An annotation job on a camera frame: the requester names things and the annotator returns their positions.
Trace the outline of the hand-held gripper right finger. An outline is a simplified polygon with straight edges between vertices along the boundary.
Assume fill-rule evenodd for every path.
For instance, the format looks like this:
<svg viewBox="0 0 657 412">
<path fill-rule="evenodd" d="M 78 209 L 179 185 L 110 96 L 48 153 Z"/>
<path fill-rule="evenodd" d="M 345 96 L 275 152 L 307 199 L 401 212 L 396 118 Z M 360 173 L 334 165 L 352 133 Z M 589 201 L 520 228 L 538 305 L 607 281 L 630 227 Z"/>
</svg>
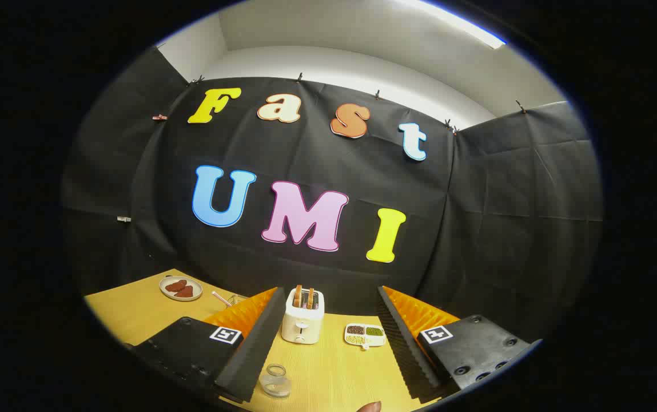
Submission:
<svg viewBox="0 0 657 412">
<path fill-rule="evenodd" d="M 539 345 L 484 315 L 458 318 L 390 287 L 377 292 L 385 337 L 410 396 L 422 403 L 474 390 Z"/>
</svg>

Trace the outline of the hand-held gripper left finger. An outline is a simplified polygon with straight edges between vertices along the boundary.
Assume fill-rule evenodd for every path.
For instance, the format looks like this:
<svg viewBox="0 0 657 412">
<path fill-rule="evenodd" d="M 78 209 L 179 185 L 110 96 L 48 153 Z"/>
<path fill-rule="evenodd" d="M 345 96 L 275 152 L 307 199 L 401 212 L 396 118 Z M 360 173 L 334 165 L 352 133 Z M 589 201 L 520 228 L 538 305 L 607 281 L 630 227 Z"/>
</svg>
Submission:
<svg viewBox="0 0 657 412">
<path fill-rule="evenodd" d="M 274 287 L 206 320 L 182 316 L 130 352 L 178 386 L 169 395 L 248 402 L 281 326 L 285 299 L 284 288 Z"/>
</svg>

